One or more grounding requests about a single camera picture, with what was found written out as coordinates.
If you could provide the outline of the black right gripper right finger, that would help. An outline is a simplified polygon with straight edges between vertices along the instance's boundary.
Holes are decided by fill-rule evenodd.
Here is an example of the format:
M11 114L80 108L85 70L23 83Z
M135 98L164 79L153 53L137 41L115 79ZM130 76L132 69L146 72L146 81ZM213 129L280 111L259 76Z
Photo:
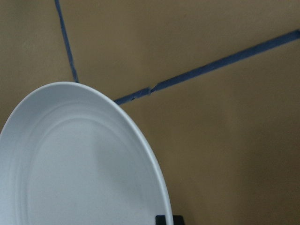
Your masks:
M185 225L183 216L173 216L173 224L174 225Z

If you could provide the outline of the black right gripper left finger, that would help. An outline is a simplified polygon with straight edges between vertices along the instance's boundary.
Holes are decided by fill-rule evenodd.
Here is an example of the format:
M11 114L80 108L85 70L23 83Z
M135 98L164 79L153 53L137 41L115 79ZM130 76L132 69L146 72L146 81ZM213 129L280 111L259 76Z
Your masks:
M166 225L166 218L165 216L156 216L155 217L156 225Z

